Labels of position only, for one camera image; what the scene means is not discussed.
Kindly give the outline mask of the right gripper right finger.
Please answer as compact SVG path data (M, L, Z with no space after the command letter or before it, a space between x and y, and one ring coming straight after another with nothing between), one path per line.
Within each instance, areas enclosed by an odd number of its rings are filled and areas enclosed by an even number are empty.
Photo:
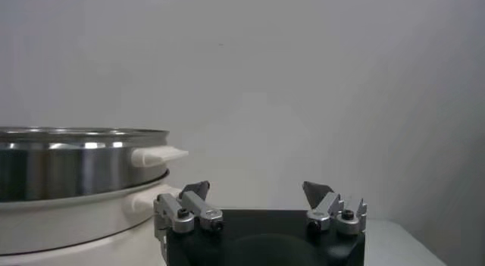
M310 205L306 223L311 233L335 228L344 236L357 236L366 231L368 205L363 198L345 202L328 185L309 181L303 182L302 189Z

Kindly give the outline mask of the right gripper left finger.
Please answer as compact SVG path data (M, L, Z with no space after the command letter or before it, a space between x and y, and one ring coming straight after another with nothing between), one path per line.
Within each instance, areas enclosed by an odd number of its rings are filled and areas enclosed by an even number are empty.
M175 196L162 193L153 202L155 238L165 247L166 233L189 234L199 227L209 233L219 233L224 229L222 210L209 205L205 200L211 184L207 181L191 183Z

